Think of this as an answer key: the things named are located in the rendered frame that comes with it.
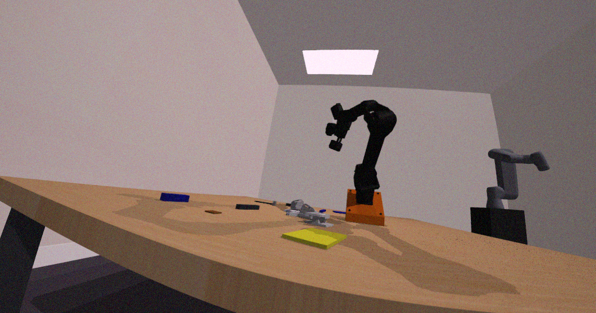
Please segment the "yellow flat rectangular plate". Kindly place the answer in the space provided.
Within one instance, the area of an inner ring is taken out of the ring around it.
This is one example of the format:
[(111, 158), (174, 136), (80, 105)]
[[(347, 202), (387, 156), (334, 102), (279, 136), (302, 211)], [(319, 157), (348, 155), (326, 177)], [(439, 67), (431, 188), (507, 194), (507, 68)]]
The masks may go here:
[(329, 249), (340, 241), (347, 238), (347, 235), (315, 228), (308, 228), (300, 231), (292, 231), (282, 234), (282, 238), (290, 239), (295, 242), (316, 246), (323, 249)]

